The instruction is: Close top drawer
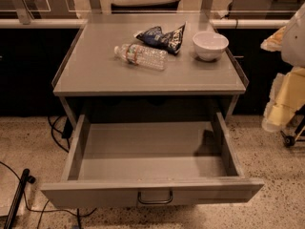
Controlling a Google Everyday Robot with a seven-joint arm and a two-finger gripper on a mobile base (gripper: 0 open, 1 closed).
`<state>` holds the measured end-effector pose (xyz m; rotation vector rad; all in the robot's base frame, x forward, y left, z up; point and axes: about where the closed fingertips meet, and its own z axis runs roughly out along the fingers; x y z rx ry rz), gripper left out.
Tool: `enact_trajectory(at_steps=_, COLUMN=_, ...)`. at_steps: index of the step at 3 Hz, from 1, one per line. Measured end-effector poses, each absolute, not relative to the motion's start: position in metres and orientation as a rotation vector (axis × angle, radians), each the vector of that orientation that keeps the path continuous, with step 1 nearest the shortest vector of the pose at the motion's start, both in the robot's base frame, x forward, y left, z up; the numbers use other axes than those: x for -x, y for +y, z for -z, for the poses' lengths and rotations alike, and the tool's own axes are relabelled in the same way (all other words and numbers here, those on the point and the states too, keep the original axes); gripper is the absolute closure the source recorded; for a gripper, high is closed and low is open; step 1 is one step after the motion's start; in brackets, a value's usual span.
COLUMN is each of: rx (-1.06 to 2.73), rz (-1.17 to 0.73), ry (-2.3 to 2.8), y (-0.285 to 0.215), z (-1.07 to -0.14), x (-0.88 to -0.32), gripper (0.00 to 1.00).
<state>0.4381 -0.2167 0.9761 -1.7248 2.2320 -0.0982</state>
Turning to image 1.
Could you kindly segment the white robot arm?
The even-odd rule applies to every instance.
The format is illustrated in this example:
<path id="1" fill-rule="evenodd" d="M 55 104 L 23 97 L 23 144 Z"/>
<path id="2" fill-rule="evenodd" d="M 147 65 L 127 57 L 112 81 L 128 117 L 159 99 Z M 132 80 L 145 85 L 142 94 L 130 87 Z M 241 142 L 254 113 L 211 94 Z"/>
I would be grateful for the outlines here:
<path id="1" fill-rule="evenodd" d="M 276 75 L 263 114 L 262 128 L 274 133 L 284 129 L 305 105 L 305 5 L 260 48 L 280 52 L 282 60 L 293 67 L 286 74 Z"/>

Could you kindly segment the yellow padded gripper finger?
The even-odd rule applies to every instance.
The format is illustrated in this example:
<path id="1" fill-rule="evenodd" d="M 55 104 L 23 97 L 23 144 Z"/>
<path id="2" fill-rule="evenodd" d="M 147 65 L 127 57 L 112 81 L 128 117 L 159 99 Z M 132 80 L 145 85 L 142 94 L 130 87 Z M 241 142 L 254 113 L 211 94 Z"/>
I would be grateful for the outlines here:
<path id="1" fill-rule="evenodd" d="M 278 73 L 273 81 L 266 105 L 262 128 L 271 133 L 283 130 L 305 105 L 305 68 L 293 67 Z"/>

